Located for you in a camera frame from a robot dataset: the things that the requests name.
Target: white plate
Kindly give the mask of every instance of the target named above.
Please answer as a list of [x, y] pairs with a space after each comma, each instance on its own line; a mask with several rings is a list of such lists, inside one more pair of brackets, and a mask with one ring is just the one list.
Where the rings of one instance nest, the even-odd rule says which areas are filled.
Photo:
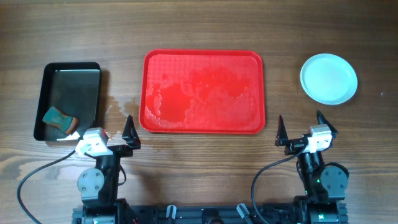
[[309, 97], [326, 105], [346, 102], [358, 87], [358, 79], [352, 66], [332, 54], [310, 57], [301, 68], [300, 81]]

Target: wood grain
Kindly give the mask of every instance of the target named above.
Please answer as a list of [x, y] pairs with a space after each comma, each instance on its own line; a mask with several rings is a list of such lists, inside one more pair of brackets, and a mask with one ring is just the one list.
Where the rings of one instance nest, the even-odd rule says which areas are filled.
[[[351, 172], [345, 200], [350, 223], [398, 222], [396, 2], [107, 2], [0, 6], [1, 223], [31, 222], [16, 200], [18, 183], [74, 148], [33, 138], [45, 65], [101, 65], [100, 117], [111, 144], [120, 144], [127, 114], [138, 124], [143, 59], [155, 48], [259, 53], [267, 124], [254, 136], [151, 134], [137, 126], [142, 149], [123, 159], [128, 180], [119, 197], [133, 205], [249, 203], [255, 173], [284, 158], [273, 146], [278, 115], [294, 138], [315, 124], [321, 109], [339, 131], [324, 160]], [[322, 52], [342, 56], [356, 70], [357, 93], [343, 105], [318, 104], [300, 86], [302, 64]], [[264, 173], [258, 202], [290, 202], [303, 194], [294, 165]], [[69, 223], [81, 205], [77, 177], [93, 166], [90, 158], [72, 156], [37, 173], [22, 189], [26, 206], [43, 223]]]

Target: green sponge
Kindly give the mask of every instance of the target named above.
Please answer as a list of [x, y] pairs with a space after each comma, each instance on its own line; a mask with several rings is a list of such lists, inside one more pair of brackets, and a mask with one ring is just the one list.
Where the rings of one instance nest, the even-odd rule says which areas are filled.
[[59, 128], [65, 134], [72, 133], [78, 124], [77, 118], [67, 116], [53, 106], [44, 115], [43, 122]]

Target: red plastic tray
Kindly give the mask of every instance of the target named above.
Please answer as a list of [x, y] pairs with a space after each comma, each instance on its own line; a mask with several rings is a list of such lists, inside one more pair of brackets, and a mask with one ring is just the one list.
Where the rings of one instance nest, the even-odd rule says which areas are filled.
[[249, 50], [149, 52], [139, 121], [155, 133], [258, 133], [266, 122], [260, 56]]

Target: black tray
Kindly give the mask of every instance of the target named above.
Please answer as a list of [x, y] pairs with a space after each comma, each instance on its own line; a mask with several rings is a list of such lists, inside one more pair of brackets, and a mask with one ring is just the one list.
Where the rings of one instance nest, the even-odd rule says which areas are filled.
[[[83, 136], [96, 125], [100, 102], [101, 68], [95, 62], [50, 63], [44, 68], [33, 136], [38, 141], [60, 141]], [[51, 106], [78, 119], [71, 136], [45, 124]]]

